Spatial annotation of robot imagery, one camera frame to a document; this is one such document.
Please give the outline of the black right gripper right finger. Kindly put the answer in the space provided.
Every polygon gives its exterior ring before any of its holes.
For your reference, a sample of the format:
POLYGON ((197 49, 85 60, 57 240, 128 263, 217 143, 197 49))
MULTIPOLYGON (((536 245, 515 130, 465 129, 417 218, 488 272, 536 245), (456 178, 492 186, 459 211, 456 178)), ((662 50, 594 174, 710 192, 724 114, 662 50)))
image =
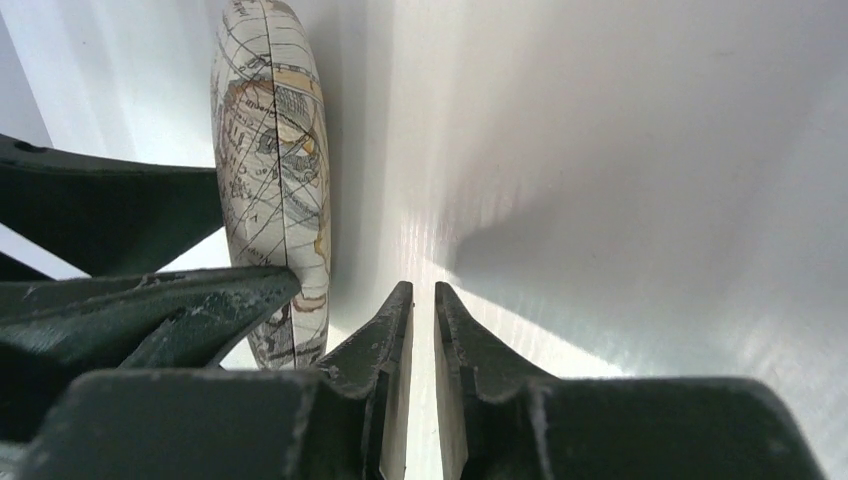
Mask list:
POLYGON ((793 416, 738 377, 563 379, 435 286, 447 479, 820 479, 793 416))

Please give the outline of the map print glasses case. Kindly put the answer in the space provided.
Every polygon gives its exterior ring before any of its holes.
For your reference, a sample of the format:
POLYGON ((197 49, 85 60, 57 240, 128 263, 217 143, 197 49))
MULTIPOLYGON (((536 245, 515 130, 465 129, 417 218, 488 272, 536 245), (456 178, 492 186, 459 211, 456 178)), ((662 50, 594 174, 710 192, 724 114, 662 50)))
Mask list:
POLYGON ((304 27, 283 1, 229 1, 210 80, 230 260, 285 266, 300 291, 248 341, 263 369, 301 369, 327 348, 331 273, 325 105, 304 27))

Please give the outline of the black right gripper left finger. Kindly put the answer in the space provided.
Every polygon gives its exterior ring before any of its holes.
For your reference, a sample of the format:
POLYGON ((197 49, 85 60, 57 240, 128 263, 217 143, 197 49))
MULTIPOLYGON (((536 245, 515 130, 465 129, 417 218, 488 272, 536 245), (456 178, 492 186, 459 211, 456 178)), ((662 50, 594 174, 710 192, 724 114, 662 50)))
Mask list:
POLYGON ((311 367, 100 370, 74 381, 20 479, 401 479, 413 287, 311 367))

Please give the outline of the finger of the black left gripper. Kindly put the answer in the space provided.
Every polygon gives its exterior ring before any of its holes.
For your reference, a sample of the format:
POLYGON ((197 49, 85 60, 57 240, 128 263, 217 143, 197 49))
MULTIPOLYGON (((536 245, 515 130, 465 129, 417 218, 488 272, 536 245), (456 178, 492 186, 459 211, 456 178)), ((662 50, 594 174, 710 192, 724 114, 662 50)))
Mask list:
POLYGON ((279 266, 2 283, 2 441, 30 441, 87 372, 217 366, 300 290, 279 266))
POLYGON ((1 222, 92 276, 154 272, 223 225, 212 168, 1 138, 1 222))

